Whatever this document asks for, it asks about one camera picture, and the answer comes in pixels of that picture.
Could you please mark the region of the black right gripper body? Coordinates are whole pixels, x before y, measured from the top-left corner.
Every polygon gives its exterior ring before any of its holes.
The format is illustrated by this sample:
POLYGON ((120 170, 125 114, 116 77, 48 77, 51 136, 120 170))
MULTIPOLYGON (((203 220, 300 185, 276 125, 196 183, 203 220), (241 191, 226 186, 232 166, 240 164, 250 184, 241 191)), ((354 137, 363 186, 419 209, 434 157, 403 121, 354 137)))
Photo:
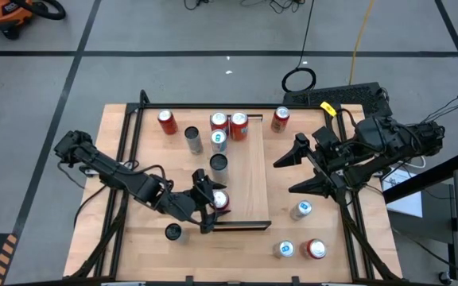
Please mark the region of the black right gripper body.
MULTIPOLYGON (((336 173, 343 167, 347 167, 349 160, 342 152, 342 143, 336 134, 327 127, 321 127, 312 134, 316 141, 315 149, 310 148, 307 157, 314 166, 314 176, 320 172, 326 176, 336 173)), ((348 186, 344 183, 343 177, 339 175, 339 183, 337 184, 336 197, 340 199, 344 196, 344 192, 348 186)))

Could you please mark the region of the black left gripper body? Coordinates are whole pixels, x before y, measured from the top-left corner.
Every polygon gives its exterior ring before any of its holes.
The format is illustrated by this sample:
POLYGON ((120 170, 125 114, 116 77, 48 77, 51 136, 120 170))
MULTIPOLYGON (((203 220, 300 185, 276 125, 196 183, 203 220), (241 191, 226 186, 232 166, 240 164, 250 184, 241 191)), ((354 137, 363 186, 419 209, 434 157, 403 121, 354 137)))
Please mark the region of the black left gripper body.
POLYGON ((170 215, 181 222, 195 222, 192 214, 199 211, 200 221, 206 222, 208 220, 207 204, 208 197, 199 190, 164 193, 161 196, 161 213, 170 215))

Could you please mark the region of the red soda can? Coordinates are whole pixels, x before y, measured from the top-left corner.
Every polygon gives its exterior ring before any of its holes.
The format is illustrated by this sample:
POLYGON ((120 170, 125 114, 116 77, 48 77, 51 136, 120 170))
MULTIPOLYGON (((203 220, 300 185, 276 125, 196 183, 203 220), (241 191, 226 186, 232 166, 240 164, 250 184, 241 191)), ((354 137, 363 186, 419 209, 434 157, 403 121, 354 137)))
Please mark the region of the red soda can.
POLYGON ((322 259, 327 253, 325 244, 317 238, 302 242, 299 251, 303 257, 308 259, 322 259))
POLYGON ((160 110, 157 115, 157 120, 166 134, 172 135, 177 132, 177 122, 171 110, 160 110))
POLYGON ((289 109, 285 106, 279 106, 274 111, 274 115, 272 117, 270 128, 275 133, 282 133, 287 126, 289 117, 290 117, 289 109))
POLYGON ((244 140, 248 133, 249 119, 243 112, 235 112, 230 117, 230 135, 233 141, 244 140))
POLYGON ((213 201, 218 211, 225 211, 230 205, 230 197, 225 190, 214 190, 213 201))
POLYGON ((226 135, 229 134, 229 120, 225 113, 215 112, 210 115, 211 130, 221 129, 226 135))

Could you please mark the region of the white can black lid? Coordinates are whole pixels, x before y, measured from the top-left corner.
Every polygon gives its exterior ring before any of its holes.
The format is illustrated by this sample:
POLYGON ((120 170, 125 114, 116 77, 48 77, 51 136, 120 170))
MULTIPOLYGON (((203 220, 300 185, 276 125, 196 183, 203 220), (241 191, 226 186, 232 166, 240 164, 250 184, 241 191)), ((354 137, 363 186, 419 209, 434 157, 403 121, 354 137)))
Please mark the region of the white can black lid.
POLYGON ((195 126, 187 127, 184 130, 184 136, 192 154, 198 155, 204 151, 200 137, 200 131, 195 126))
POLYGON ((228 178, 228 159, 222 153, 214 154, 209 161, 212 170, 212 179, 221 184, 225 184, 228 178))
POLYGON ((189 232, 177 223, 171 223, 165 228, 165 236, 171 242, 178 244, 187 244, 189 241, 189 232))

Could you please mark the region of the silver blue Red Bull can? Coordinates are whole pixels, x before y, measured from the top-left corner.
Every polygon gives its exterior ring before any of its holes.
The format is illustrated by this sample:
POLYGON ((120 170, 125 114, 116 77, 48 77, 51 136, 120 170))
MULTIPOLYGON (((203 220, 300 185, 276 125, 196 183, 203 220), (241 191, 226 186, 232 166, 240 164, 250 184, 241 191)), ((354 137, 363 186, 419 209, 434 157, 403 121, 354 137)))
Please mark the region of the silver blue Red Bull can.
POLYGON ((289 211, 289 216, 294 221, 299 221, 312 213, 312 204, 308 200, 301 200, 289 211))
POLYGON ((272 253, 276 258, 292 257, 295 254, 294 244, 290 240, 276 242, 272 253))
POLYGON ((222 153, 226 154, 227 151, 227 135, 222 129, 215 129, 212 131, 210 136, 210 142, 212 152, 214 154, 222 153))

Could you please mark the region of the light wooden tray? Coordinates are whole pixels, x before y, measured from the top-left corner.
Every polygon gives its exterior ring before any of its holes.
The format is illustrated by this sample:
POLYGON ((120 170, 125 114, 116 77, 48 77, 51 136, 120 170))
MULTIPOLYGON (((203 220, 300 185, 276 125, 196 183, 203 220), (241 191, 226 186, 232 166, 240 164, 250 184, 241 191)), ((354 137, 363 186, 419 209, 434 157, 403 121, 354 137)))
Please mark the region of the light wooden tray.
POLYGON ((226 193, 230 199, 230 212, 217 219, 215 231, 266 230, 271 225, 263 116, 251 114, 248 129, 245 139, 230 139, 227 144, 226 193))

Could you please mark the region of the white paper sheet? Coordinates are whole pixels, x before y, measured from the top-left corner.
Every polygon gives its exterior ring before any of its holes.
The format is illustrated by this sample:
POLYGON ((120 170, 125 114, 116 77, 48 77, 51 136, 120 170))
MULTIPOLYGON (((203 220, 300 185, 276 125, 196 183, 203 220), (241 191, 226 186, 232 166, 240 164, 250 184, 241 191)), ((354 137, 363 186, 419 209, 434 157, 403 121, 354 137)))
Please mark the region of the white paper sheet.
MULTIPOLYGON (((414 173, 401 167, 381 182, 382 190, 386 193, 389 188, 392 188, 414 176, 414 173)), ((395 211, 418 218, 423 217, 422 196, 420 192, 408 195, 392 203, 387 203, 386 207, 388 211, 395 211)))

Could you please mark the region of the black stand beam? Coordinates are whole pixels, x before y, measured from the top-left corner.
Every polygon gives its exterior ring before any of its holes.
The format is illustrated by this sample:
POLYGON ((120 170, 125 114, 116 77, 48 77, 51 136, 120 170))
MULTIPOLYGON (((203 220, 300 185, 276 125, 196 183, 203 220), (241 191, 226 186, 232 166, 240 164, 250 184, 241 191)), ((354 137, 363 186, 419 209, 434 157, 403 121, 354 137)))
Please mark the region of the black stand beam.
POLYGON ((456 170, 458 170, 458 155, 387 189, 383 193, 385 203, 392 203, 434 184, 453 178, 453 173, 456 170))

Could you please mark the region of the silver mounting plate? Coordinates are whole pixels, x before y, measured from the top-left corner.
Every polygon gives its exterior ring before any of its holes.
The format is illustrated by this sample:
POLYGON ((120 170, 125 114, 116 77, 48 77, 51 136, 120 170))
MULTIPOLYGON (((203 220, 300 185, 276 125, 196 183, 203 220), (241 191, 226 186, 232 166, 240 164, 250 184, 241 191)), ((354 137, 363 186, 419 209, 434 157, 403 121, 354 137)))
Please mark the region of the silver mounting plate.
POLYGON ((87 177, 93 177, 100 172, 103 174, 114 175, 116 173, 124 172, 124 168, 133 170, 138 162, 135 160, 128 160, 125 162, 118 162, 117 164, 106 164, 103 162, 94 162, 93 164, 85 164, 79 167, 79 170, 87 177))

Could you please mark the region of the orange shop vacuum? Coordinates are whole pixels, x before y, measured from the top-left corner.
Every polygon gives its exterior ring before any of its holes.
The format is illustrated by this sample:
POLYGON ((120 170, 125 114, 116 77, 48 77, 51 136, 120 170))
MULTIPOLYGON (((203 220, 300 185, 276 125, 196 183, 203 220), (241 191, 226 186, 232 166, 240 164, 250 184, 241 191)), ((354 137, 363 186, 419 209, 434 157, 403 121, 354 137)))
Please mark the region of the orange shop vacuum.
POLYGON ((28 23, 33 14, 11 0, 0 0, 0 32, 9 40, 17 40, 20 28, 28 23))

